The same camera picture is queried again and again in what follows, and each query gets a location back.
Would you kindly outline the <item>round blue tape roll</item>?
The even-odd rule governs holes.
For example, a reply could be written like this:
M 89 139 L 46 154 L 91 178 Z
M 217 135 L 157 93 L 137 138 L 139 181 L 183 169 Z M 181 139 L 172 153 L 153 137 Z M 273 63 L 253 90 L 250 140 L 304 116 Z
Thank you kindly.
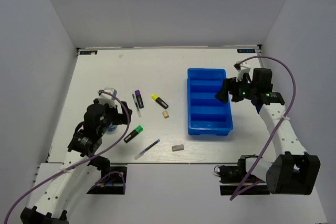
M 118 127 L 117 125 L 111 125 L 111 126 L 108 128 L 108 131 L 109 131 L 109 132 L 112 132 L 112 131 L 116 130 L 117 127 Z

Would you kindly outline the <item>white green pen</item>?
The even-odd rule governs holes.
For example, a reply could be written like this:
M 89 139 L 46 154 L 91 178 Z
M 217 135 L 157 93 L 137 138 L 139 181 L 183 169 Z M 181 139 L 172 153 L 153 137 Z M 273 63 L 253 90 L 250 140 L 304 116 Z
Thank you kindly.
M 136 110 L 137 110 L 138 117 L 141 118 L 142 115 L 141 115 L 140 108 L 139 108 L 139 105 L 138 105 L 138 102 L 137 102 L 137 99 L 136 99 L 134 93 L 132 94 L 132 98 L 133 98 L 133 101 L 134 101 L 134 104 L 135 104 L 135 107 L 136 107 Z

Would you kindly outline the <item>green cap highlighter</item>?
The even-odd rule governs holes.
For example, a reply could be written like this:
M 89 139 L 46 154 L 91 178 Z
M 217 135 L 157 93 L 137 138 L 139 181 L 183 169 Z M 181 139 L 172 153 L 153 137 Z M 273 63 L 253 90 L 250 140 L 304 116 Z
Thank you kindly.
M 137 126 L 133 131 L 131 131 L 125 138 L 124 138 L 124 142 L 128 143 L 130 142 L 132 139 L 134 139 L 137 135 L 139 135 L 141 132 L 143 131 L 143 127 L 142 126 Z

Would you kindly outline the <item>purple cap highlighter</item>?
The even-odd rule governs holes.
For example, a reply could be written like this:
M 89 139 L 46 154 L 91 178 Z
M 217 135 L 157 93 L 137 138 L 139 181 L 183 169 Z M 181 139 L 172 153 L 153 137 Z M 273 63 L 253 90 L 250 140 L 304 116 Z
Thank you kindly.
M 135 94 L 135 98 L 136 98 L 136 101 L 138 103 L 139 108 L 140 109 L 144 108 L 144 103 L 143 103 L 140 91 L 139 90 L 135 90 L 134 94 Z

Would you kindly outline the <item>blue clear pen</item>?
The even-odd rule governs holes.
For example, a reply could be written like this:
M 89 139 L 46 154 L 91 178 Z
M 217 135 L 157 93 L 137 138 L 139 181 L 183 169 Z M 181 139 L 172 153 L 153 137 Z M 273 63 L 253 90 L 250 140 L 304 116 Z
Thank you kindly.
M 140 153 L 138 153 L 134 159 L 138 160 L 141 156 L 143 156 L 148 150 L 150 150 L 152 147 L 154 147 L 156 144 L 160 142 L 160 139 L 157 139 L 155 142 L 150 144 L 148 147 L 146 147 L 144 150 L 142 150 Z

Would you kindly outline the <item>yellow cap highlighter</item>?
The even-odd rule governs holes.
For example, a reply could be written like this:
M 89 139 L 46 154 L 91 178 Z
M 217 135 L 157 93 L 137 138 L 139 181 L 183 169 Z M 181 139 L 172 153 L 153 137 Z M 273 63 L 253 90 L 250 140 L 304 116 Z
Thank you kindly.
M 162 108 L 167 109 L 169 106 L 166 102 L 164 102 L 158 95 L 152 94 L 151 98 Z

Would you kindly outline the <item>beige small eraser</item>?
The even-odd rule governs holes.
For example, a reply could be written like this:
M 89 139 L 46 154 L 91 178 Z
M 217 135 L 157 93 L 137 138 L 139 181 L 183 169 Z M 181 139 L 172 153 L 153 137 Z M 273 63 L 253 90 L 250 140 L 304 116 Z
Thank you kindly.
M 166 119 L 166 118 L 168 118 L 169 117 L 169 114 L 168 114 L 168 112 L 167 111 L 163 111 L 163 116 L 164 116 L 164 118 Z

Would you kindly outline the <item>grey rectangular eraser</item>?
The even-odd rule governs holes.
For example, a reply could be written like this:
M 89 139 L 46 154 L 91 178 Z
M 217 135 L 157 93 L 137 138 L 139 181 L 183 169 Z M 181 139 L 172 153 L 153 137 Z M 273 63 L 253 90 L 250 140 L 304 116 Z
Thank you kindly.
M 172 151 L 173 152 L 182 151 L 182 150 L 184 150 L 184 145 L 183 144 L 172 146 Z

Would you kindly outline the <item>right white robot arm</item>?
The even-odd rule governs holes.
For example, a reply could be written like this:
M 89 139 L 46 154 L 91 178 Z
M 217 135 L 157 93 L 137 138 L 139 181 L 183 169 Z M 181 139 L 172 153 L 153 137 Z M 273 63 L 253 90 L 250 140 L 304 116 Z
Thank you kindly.
M 271 194 L 310 195 L 321 165 L 318 156 L 308 154 L 285 117 L 284 99 L 272 90 L 272 71 L 256 68 L 252 76 L 248 72 L 239 69 L 237 77 L 224 79 L 215 98 L 222 103 L 251 101 L 272 138 L 276 159 L 268 162 L 261 155 L 243 155 L 235 167 L 219 166 L 216 173 L 224 183 L 255 177 Z

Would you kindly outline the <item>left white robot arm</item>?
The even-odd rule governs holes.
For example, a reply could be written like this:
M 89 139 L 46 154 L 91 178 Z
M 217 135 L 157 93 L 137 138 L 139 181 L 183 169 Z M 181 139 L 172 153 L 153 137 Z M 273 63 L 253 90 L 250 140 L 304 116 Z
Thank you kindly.
M 94 183 L 110 178 L 108 158 L 100 150 L 102 137 L 112 125 L 131 122 L 132 110 L 125 101 L 118 105 L 115 95 L 100 92 L 89 105 L 72 135 L 59 172 L 45 181 L 50 183 L 43 195 L 31 208 L 20 214 L 22 223 L 68 223 L 70 210 Z

